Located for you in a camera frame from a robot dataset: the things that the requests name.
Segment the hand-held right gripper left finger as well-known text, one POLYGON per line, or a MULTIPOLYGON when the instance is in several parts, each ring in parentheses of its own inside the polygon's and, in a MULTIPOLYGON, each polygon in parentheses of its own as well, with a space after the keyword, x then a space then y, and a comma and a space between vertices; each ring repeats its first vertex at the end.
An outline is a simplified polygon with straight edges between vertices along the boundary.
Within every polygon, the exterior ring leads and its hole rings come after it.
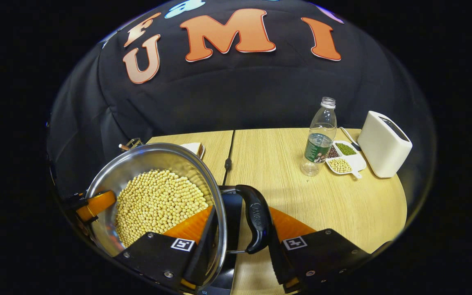
POLYGON ((208 206, 164 234, 142 235, 115 260, 169 293, 195 293, 215 252, 216 226, 216 210, 208 206))

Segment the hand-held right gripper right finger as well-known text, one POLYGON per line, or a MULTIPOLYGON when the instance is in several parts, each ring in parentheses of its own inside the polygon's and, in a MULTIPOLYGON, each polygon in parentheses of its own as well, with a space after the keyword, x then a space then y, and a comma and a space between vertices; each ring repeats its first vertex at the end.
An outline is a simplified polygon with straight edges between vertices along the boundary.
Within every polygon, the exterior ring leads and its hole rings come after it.
POLYGON ((268 250, 285 293, 306 293, 341 280, 372 258, 334 229, 313 229, 273 207, 270 216, 274 227, 268 250))

